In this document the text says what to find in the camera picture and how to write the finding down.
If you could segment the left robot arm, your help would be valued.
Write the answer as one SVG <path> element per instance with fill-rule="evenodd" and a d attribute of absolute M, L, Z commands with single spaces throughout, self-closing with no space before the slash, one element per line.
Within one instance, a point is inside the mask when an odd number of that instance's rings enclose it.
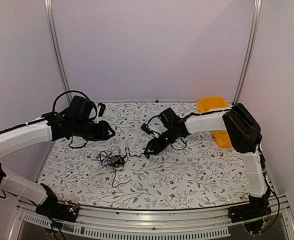
<path fill-rule="evenodd" d="M 69 106 L 61 112 L 56 111 L 56 105 L 60 98 L 68 94 L 67 91 L 56 97 L 50 112 L 32 121 L 1 130 L 0 161 L 12 153 L 41 143 L 70 140 L 73 137 L 96 142 L 114 137 L 116 133 L 110 124 L 100 119 L 106 106 L 103 103 L 95 104 L 79 90 L 73 90 L 73 93 L 75 96 Z M 59 200 L 50 187 L 11 172 L 1 162 L 0 191 L 41 206 L 50 217 L 57 217 L 62 211 Z"/>

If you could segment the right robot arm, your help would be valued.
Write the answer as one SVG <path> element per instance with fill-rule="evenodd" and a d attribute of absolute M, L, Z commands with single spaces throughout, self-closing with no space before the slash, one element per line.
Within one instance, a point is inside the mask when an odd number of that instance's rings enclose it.
<path fill-rule="evenodd" d="M 155 134 L 144 149 L 144 155 L 158 155 L 177 139 L 200 132 L 226 131 L 233 149 L 240 154 L 244 162 L 249 182 L 249 199 L 245 213 L 256 218 L 265 210 L 265 203 L 271 194 L 267 183 L 266 160 L 262 151 L 261 127 L 246 107 L 237 103 L 204 113 L 190 113 L 179 117 L 172 108 L 157 115 L 166 131 Z"/>

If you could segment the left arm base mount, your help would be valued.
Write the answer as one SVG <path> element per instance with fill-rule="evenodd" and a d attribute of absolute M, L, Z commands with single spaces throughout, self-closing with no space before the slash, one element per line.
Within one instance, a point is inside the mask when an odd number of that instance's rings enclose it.
<path fill-rule="evenodd" d="M 59 201 L 55 193 L 49 186 L 40 184 L 45 192 L 46 199 L 42 204 L 38 204 L 35 213 L 45 216 L 48 219 L 57 219 L 66 222 L 75 223 L 79 213 L 79 204 L 71 200 Z"/>

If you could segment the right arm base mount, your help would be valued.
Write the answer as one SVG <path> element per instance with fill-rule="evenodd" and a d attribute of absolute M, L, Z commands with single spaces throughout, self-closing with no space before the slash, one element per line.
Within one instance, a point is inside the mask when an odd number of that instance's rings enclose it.
<path fill-rule="evenodd" d="M 232 223 L 250 220 L 249 223 L 244 224 L 244 229 L 251 235 L 258 235 L 267 226 L 270 214 L 272 213 L 269 197 L 269 190 L 262 197 L 249 195 L 249 203 L 230 207 L 227 216 L 231 219 Z"/>

